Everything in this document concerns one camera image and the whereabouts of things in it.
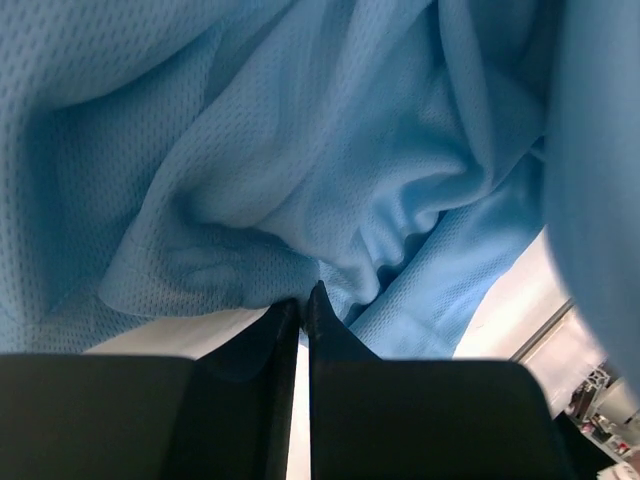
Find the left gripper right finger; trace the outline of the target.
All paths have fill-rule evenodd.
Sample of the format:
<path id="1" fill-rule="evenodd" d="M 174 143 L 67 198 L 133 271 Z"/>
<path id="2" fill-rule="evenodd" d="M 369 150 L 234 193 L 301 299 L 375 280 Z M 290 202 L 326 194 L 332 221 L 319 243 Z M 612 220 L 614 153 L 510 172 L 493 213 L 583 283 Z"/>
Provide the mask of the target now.
<path id="1" fill-rule="evenodd" d="M 309 337 L 315 479 L 570 479 L 544 394 L 522 365 L 384 360 L 314 287 Z"/>

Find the light blue shorts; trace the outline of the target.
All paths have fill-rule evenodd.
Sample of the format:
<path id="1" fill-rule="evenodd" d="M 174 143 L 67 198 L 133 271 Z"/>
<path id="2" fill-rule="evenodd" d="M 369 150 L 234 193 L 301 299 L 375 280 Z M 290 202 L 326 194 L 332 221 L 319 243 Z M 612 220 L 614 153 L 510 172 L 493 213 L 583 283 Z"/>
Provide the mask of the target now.
<path id="1" fill-rule="evenodd" d="M 5 1 L 1 348 L 323 282 L 450 356 L 540 233 L 639 382 L 635 1 Z"/>

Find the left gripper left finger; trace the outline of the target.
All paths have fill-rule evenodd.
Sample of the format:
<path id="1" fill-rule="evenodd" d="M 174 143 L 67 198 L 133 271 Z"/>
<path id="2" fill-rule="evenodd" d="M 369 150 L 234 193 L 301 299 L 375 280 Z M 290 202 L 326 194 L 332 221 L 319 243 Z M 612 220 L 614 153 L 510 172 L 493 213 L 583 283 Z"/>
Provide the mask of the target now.
<path id="1" fill-rule="evenodd" d="M 299 312 L 270 307 L 198 360 L 7 354 L 5 479 L 282 479 Z"/>

